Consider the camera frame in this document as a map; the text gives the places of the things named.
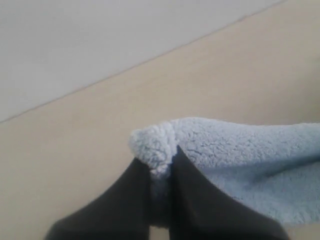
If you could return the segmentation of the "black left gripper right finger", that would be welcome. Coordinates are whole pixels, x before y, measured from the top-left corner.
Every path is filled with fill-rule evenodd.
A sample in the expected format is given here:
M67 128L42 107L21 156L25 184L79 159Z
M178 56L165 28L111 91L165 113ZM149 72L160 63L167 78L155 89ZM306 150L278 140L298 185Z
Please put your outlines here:
M275 220L222 192L180 146L171 165L171 240L285 240Z

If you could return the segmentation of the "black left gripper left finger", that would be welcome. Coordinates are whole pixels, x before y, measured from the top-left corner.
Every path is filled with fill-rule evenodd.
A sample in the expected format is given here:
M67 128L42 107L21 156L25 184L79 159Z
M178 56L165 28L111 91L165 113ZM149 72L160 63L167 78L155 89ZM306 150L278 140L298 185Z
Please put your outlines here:
M101 196L58 220L47 240L147 240L150 236L151 177L134 159Z

